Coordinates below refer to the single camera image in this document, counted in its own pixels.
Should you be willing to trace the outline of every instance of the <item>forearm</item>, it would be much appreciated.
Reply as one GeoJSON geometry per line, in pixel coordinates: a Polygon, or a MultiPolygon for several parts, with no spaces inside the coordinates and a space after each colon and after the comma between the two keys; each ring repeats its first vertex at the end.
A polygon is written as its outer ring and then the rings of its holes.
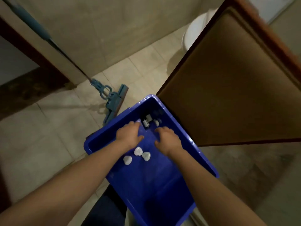
{"type": "Polygon", "coordinates": [[[265,225],[247,205],[187,151],[172,151],[170,158],[181,171],[199,211],[209,225],[265,225]]]}
{"type": "Polygon", "coordinates": [[[67,225],[127,149],[114,141],[78,161],[0,215],[1,225],[67,225]]]}

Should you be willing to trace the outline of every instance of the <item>person's leg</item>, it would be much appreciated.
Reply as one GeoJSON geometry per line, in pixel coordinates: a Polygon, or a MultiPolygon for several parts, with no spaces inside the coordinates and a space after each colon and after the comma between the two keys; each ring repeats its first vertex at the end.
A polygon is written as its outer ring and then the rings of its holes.
{"type": "Polygon", "coordinates": [[[93,206],[82,226],[124,226],[126,205],[114,188],[109,185],[93,206]]]}

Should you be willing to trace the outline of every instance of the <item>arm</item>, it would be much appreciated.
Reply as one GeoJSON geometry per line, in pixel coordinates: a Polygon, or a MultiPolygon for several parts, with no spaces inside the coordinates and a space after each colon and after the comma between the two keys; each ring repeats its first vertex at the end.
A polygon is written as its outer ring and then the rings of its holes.
{"type": "Polygon", "coordinates": [[[140,123],[131,121],[116,140],[78,161],[0,214],[0,225],[67,225],[104,180],[116,161],[134,148],[140,123]]]}
{"type": "Polygon", "coordinates": [[[179,168],[194,201],[209,225],[266,225],[247,205],[182,148],[173,130],[158,128],[156,147],[179,168]]]}

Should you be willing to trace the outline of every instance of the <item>teal mop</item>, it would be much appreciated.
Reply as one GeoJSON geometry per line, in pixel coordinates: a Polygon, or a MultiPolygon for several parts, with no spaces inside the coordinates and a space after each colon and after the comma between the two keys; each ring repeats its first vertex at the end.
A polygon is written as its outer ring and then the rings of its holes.
{"type": "Polygon", "coordinates": [[[103,121],[103,125],[109,123],[114,117],[117,116],[117,113],[123,103],[123,100],[128,91],[128,87],[124,84],[121,84],[118,92],[112,92],[112,88],[108,85],[103,85],[100,81],[96,79],[91,79],[86,75],[81,68],[79,68],[69,57],[63,52],[62,49],[52,40],[50,34],[15,0],[3,0],[10,9],[24,22],[26,23],[36,34],[38,34],[43,40],[47,41],[54,49],[60,52],[66,59],[68,59],[90,82],[92,86],[98,90],[100,97],[107,101],[106,108],[108,110],[106,118],[103,121]]]}

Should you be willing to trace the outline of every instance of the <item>toilet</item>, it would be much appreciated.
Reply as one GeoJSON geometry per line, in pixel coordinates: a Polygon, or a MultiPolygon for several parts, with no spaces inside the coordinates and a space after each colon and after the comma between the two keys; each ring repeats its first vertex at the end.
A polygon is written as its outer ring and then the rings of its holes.
{"type": "Polygon", "coordinates": [[[211,20],[216,10],[209,10],[208,12],[198,16],[196,19],[191,22],[188,26],[186,32],[182,36],[182,48],[186,52],[192,46],[194,41],[201,34],[202,30],[211,20]]]}

